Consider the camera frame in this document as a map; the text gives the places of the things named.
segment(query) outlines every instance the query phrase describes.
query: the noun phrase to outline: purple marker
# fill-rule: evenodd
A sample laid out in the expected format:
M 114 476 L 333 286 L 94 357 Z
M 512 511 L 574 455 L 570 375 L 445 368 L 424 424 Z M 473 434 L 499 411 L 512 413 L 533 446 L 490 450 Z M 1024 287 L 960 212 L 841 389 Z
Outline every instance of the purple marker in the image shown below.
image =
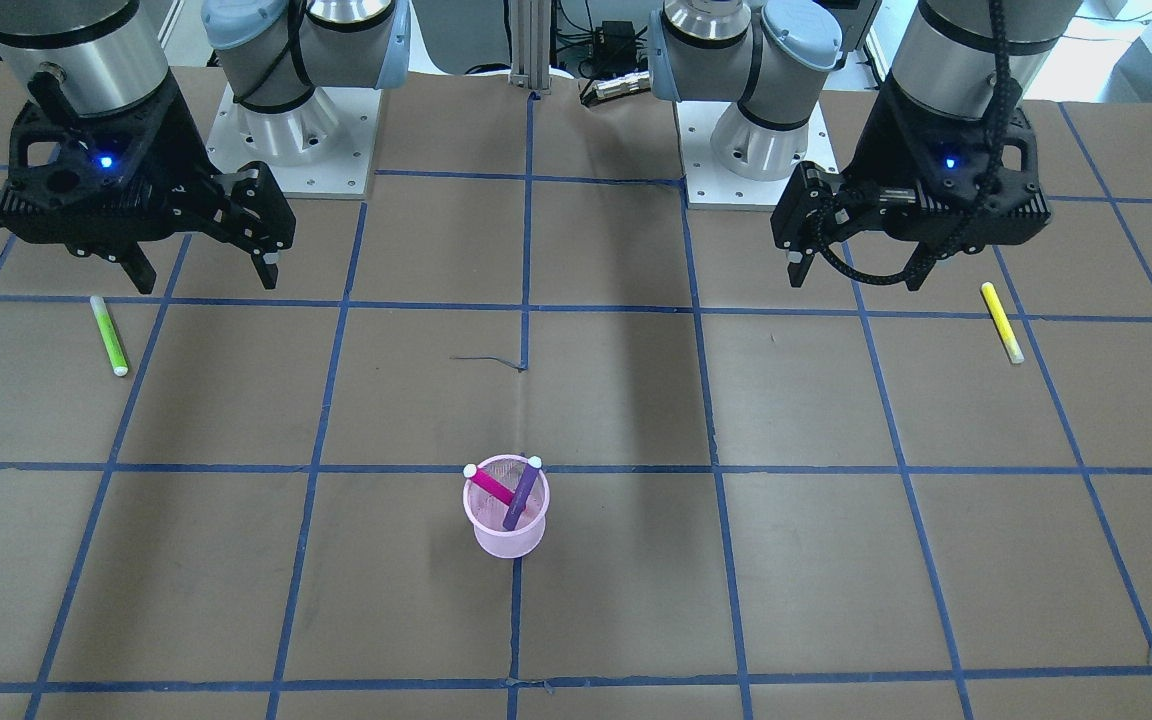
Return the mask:
M 480 488 L 485 488 L 490 495 L 497 498 L 500 502 L 506 505 L 513 502 L 511 488 L 502 486 L 498 479 L 488 475 L 488 471 L 480 469 L 478 465 L 465 465 L 465 479 L 472 480 Z
M 526 497 L 531 495 L 531 486 L 536 484 L 536 477 L 540 473 L 540 460 L 532 455 L 522 468 L 522 477 L 518 478 L 518 486 L 513 491 L 513 502 L 509 510 L 503 515 L 503 529 L 513 530 L 518 526 L 518 518 L 526 509 Z

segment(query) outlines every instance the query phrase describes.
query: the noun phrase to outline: round blue cap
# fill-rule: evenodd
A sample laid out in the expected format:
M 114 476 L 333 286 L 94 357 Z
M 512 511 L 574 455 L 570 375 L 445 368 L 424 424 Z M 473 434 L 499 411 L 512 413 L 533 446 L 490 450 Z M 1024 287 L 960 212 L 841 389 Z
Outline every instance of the round blue cap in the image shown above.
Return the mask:
M 820 73 L 835 68 L 842 55 L 842 28 L 812 0 L 768 0 L 763 24 L 781 50 Z
M 287 0 L 206 0 L 202 26 L 215 50 L 232 50 L 265 32 L 282 17 Z

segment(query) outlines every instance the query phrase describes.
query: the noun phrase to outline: pink marker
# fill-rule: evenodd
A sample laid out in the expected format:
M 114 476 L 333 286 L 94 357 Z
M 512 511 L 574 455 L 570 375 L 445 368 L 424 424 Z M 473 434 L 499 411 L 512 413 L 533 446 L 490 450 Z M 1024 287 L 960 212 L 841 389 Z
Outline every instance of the pink marker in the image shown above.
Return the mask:
M 513 502 L 511 488 L 502 486 L 498 479 L 486 473 L 486 470 L 480 469 L 478 465 L 465 465 L 465 479 L 472 480 L 480 488 L 485 488 L 485 491 L 500 502 L 506 505 Z

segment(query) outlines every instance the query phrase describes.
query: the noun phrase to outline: green marker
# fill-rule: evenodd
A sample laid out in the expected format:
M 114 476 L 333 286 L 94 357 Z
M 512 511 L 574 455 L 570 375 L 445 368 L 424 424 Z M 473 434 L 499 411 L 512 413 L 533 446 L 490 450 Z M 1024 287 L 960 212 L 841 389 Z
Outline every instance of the green marker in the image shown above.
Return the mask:
M 123 357 L 123 346 L 118 341 L 114 319 L 109 318 L 109 308 L 105 306 L 104 297 L 99 295 L 92 296 L 92 314 L 96 314 L 96 325 L 100 328 L 101 340 L 105 341 L 105 351 L 109 355 L 109 365 L 114 367 L 114 374 L 122 378 L 127 374 L 127 357 Z

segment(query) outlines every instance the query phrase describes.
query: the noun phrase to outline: marker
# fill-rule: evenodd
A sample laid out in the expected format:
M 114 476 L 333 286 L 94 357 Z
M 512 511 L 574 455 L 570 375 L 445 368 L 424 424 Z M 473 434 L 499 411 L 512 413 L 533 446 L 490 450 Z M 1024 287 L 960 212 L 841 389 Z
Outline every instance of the marker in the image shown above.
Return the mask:
M 478 465 L 465 465 L 465 479 L 472 480 L 476 486 L 485 488 L 488 494 L 497 498 L 500 502 L 509 505 L 513 502 L 513 491 L 502 486 L 488 471 L 480 469 Z
M 1016 342 L 1016 333 L 1011 332 L 1007 313 L 1002 311 L 1002 302 L 998 302 L 998 293 L 993 290 L 993 283 L 982 285 L 980 295 L 984 297 L 984 304 L 990 308 L 993 327 L 998 328 L 998 340 L 1001 340 L 1002 346 L 1007 348 L 1007 357 L 1013 365 L 1024 363 L 1025 355 L 1020 350 L 1020 342 Z
M 536 484 L 538 475 L 540 475 L 540 460 L 532 455 L 522 468 L 518 486 L 513 488 L 513 502 L 503 515 L 503 529 L 513 530 L 518 526 L 518 518 L 522 518 L 522 511 L 526 509 L 526 497 L 531 495 L 531 486 Z
M 114 319 L 109 318 L 109 308 L 105 306 L 105 298 L 99 295 L 93 295 L 91 302 L 92 314 L 96 314 L 96 327 L 100 328 L 105 351 L 109 355 L 109 365 L 114 369 L 114 374 L 122 378 L 127 376 L 127 357 L 123 356 L 123 346 L 118 341 Z

